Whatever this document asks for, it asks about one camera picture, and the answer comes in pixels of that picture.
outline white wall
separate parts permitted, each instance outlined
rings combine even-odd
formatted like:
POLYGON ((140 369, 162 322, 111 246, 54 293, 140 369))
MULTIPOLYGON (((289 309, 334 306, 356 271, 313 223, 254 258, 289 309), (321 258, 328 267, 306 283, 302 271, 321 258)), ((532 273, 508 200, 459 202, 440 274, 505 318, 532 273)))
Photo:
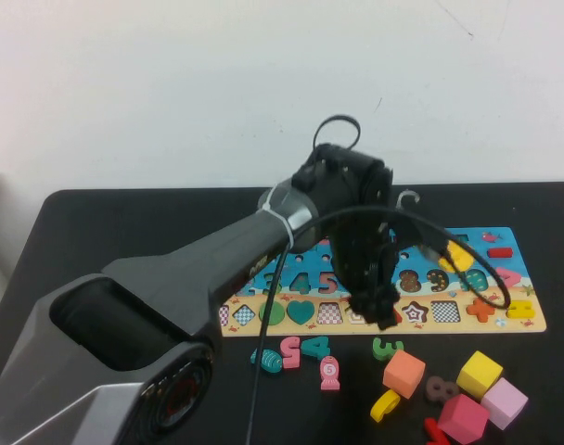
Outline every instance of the white wall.
POLYGON ((0 261, 55 190, 271 184, 336 112, 400 183, 562 180, 564 0, 0 0, 0 261))

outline number puzzle board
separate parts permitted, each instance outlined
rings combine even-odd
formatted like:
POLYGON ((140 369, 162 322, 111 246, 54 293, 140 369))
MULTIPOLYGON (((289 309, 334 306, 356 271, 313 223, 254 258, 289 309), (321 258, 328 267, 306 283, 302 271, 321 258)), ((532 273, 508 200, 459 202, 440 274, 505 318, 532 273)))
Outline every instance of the number puzzle board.
MULTIPOLYGON (((475 296, 460 284, 455 273, 447 273, 427 260, 417 248, 400 253, 393 282, 401 294, 395 304, 398 324, 385 334, 466 334, 503 332, 543 332, 545 318, 533 290, 519 246, 508 227, 473 227, 449 229, 469 243, 496 269, 505 280, 511 299, 531 304, 534 314, 512 318, 507 311, 487 313, 481 323, 476 314, 468 314, 475 296), (512 248, 511 258, 488 258, 489 248, 512 248)), ((378 334, 376 324, 366 324, 349 307, 349 294, 339 283, 331 265, 332 255, 324 240, 302 254, 288 255, 268 334, 346 335, 378 334)), ((257 336, 261 325, 260 308, 274 275, 276 260, 268 264, 235 296, 220 308, 220 323, 225 337, 257 336)), ((494 279, 477 262, 466 271, 469 282, 482 295, 502 301, 494 279)), ((487 305, 480 306, 485 312, 487 305)))

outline pink number 5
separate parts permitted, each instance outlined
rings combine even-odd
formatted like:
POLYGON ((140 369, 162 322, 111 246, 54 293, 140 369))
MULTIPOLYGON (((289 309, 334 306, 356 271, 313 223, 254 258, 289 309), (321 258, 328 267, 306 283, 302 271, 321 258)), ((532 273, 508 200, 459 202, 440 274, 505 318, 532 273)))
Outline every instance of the pink number 5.
POLYGON ((321 272, 319 275, 319 283, 322 285, 327 285, 327 287, 319 287, 320 294, 333 294, 336 290, 338 290, 338 283, 334 278, 334 274, 332 272, 321 272))
POLYGON ((282 367, 284 369, 298 368, 301 366, 301 339, 298 337, 286 337, 280 343, 282 352, 282 367))

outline orange cube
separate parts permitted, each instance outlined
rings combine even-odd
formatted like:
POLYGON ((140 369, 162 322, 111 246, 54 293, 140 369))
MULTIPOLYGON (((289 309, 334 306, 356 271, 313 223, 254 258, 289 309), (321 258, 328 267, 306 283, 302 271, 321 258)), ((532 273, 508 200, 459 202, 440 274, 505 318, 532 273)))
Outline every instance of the orange cube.
POLYGON ((410 399, 416 390, 426 364, 403 350, 397 350, 383 372, 383 385, 410 399))

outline black cable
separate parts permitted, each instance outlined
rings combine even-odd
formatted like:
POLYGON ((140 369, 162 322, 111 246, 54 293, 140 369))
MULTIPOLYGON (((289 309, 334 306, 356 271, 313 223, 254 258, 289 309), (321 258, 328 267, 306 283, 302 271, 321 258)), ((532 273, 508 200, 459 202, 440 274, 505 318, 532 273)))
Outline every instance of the black cable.
POLYGON ((349 146, 347 146, 346 149, 352 150, 353 147, 356 144, 358 144, 358 141, 360 140, 360 123, 358 123, 358 121, 355 118, 353 118, 352 116, 346 116, 345 114, 337 114, 335 116, 332 116, 330 118, 325 119, 323 122, 321 122, 319 127, 317 127, 317 131, 315 132, 315 136, 313 136, 313 150, 315 150, 315 147, 317 146, 317 136, 319 135, 319 132, 323 129, 323 127, 325 127, 329 123, 335 122, 335 121, 348 122, 348 123, 352 124, 352 126, 356 129, 356 139, 354 139, 354 142, 352 142, 349 146))
POLYGON ((263 343, 265 343, 265 334, 267 332, 267 326, 270 324, 270 314, 272 312, 272 306, 274 306, 274 295, 278 289, 278 283, 280 282, 280 275, 282 274, 282 268, 286 261, 288 252, 290 251, 290 243, 287 244, 286 248, 280 255, 278 259, 278 264, 276 265, 276 270, 274 271, 274 277, 270 283, 270 290, 267 293, 267 300, 265 301, 265 307, 263 308, 262 326, 260 327, 260 340, 257 346, 257 352, 255 354, 255 376, 253 377, 253 390, 251 392, 251 406, 249 411, 249 423, 247 425, 247 438, 245 439, 246 445, 251 444, 251 436, 253 434, 253 418, 255 417, 255 407, 257 406, 257 394, 260 385, 260 374, 262 367, 262 356, 263 356, 263 343))
MULTIPOLYGON (((377 214, 379 214, 379 216, 386 216, 386 217, 387 216, 393 216, 393 217, 409 218, 410 220, 414 220, 418 223, 424 224, 428 228, 430 228, 430 229, 434 230, 435 232, 445 236, 447 239, 453 241, 458 246, 460 246, 462 249, 464 249, 469 255, 471 255, 474 258, 474 260, 476 260, 484 269, 486 269, 486 271, 488 271, 488 273, 494 278, 494 280, 496 281, 496 284, 498 285, 499 289, 503 293, 503 298, 505 299, 505 302, 502 305, 497 305, 494 302, 485 298, 480 292, 478 292, 473 286, 471 286, 468 279, 465 277, 465 275, 461 271, 459 271, 459 269, 457 269, 457 267, 455 266, 455 263, 453 261, 453 258, 451 257, 451 254, 447 250, 445 250, 445 252, 443 253, 443 257, 447 259, 447 262, 449 262, 449 264, 451 264, 451 267, 454 268, 455 273, 457 273, 457 275, 462 280, 462 282, 466 286, 468 286, 468 288, 474 293, 474 295, 479 297, 481 300, 483 300, 489 306, 492 306, 496 309, 507 309, 510 306, 511 296, 508 292, 508 289, 506 288, 505 283, 503 282, 503 279, 498 275, 496 270, 488 263, 488 261, 486 261, 476 250, 471 248, 468 244, 459 240, 459 238, 456 237, 455 235, 446 231, 445 229, 443 229, 439 225, 435 224, 434 222, 431 222, 431 221, 427 220, 426 218, 418 216, 415 213, 410 213, 410 212, 405 211, 405 210, 390 209, 388 207, 380 206, 380 205, 353 206, 353 207, 349 207, 349 208, 342 209, 342 210, 336 210, 332 213, 329 213, 328 215, 321 216, 321 217, 316 218, 314 220, 310 220, 305 225, 303 225, 299 229, 295 230, 293 232, 293 237, 295 239, 297 239, 301 235, 303 235, 305 232, 307 232, 308 230, 312 229, 313 227, 315 227, 317 225, 327 223, 330 220, 338 219, 342 216, 354 215, 355 213, 377 213, 377 214)), ((261 368, 262 356, 263 356, 263 343, 265 342, 265 335, 267 333, 267 326, 269 325, 269 322, 270 322, 270 312, 272 311, 272 306, 274 305, 274 296, 276 294, 278 283, 280 281, 280 275, 282 274, 282 268, 284 267, 284 262, 286 261, 286 257, 288 255, 289 251, 290 251, 290 243, 287 244, 284 251, 280 255, 280 258, 278 260, 278 264, 276 266, 276 270, 274 272, 274 277, 272 278, 272 282, 270 284, 270 290, 268 292, 267 300, 265 302, 265 308, 263 309, 263 318, 262 318, 262 326, 260 328, 259 345, 258 345, 257 353, 256 353, 256 356, 255 356, 255 377, 254 377, 254 380, 253 380, 253 390, 252 390, 252 393, 251 393, 250 418, 249 418, 248 429, 247 429, 247 438, 246 438, 246 441, 245 441, 246 445, 250 445, 251 435, 252 435, 252 432, 253 432, 253 418, 255 416, 255 408, 256 408, 256 405, 257 405, 257 394, 258 394, 258 389, 259 389, 259 376, 261 374, 260 368, 261 368)))

